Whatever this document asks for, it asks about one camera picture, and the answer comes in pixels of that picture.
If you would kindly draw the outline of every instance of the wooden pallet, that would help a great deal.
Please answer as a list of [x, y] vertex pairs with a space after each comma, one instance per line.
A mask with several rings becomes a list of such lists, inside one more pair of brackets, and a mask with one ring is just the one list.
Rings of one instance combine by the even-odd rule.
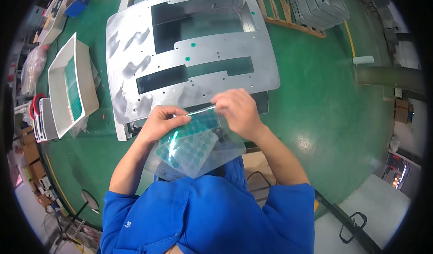
[[281, 7], [283, 8], [285, 20], [280, 19], [275, 1], [274, 0], [269, 0], [269, 1], [271, 3], [272, 13], [274, 15], [273, 18], [269, 17], [268, 14], [266, 13], [265, 2], [263, 0], [257, 0], [258, 6], [260, 8], [260, 12], [262, 12], [262, 15], [263, 15], [263, 18], [265, 19], [265, 22], [284, 26], [284, 27], [288, 27], [290, 29], [299, 30], [299, 31], [311, 34], [311, 35], [319, 37], [319, 38], [325, 38], [326, 37], [325, 31], [319, 31], [319, 30], [315, 30], [314, 28], [311, 28], [309, 26], [298, 25], [296, 23], [293, 23], [291, 13], [290, 13], [290, 5], [286, 2], [286, 0], [279, 0]]

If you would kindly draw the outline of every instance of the metal plate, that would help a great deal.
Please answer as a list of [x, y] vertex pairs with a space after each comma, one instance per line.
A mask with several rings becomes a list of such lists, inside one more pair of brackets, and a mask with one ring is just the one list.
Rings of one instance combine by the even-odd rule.
[[[279, 87], [275, 55], [256, 0], [245, 0], [248, 13], [245, 8], [236, 9], [244, 32], [177, 41], [173, 50], [156, 54], [152, 6], [185, 1], [189, 0], [146, 0], [108, 19], [107, 73], [117, 122], [126, 124], [146, 118], [155, 105], [184, 108], [208, 103], [214, 95], [227, 89], [245, 88], [249, 93], [257, 93]], [[180, 65], [188, 68], [241, 57], [251, 57], [252, 73], [234, 76], [228, 76], [227, 71], [209, 73], [138, 94], [137, 78]]]

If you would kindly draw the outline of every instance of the green circular sticker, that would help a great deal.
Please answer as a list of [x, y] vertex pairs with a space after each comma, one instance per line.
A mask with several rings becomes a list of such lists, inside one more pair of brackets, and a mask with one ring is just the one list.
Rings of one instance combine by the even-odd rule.
[[196, 157], [193, 161], [194, 165], [198, 166], [200, 164], [200, 158]]

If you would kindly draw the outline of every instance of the metal sheet stack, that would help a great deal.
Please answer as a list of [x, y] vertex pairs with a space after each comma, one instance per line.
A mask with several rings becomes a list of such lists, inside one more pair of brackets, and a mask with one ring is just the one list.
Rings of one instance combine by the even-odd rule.
[[325, 30], [349, 19], [343, 0], [290, 0], [296, 23]]

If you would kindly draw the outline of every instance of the yellow floor line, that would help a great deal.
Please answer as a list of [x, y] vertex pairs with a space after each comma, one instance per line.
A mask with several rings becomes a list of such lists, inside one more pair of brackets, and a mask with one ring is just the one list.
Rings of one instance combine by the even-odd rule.
[[349, 35], [349, 41], [350, 41], [350, 46], [352, 47], [353, 57], [356, 57], [355, 56], [355, 49], [353, 47], [352, 37], [350, 36], [349, 26], [347, 25], [347, 22], [345, 20], [344, 20], [344, 24], [346, 25], [347, 34]]
[[57, 181], [57, 178], [55, 177], [55, 175], [54, 175], [54, 171], [53, 171], [53, 168], [51, 167], [51, 163], [50, 163], [50, 159], [48, 158], [48, 155], [47, 154], [45, 154], [45, 156], [46, 156], [46, 158], [47, 158], [47, 160], [48, 160], [48, 165], [50, 166], [50, 170], [51, 170], [51, 174], [53, 175], [53, 177], [54, 177], [54, 180], [55, 180], [55, 183], [57, 184], [57, 186], [58, 186], [58, 189], [60, 190], [60, 192], [62, 193], [62, 195], [63, 195], [63, 198], [66, 200], [66, 203], [69, 205], [69, 208], [71, 208], [71, 210], [72, 210], [72, 212], [74, 213], [74, 215], [75, 215], [75, 211], [74, 211], [74, 208], [72, 208], [72, 206], [69, 204], [69, 202], [68, 202], [68, 199], [66, 198], [66, 196], [64, 195], [64, 193], [63, 193], [63, 191], [62, 191], [62, 188], [60, 187], [60, 185], [58, 184], [58, 181]]

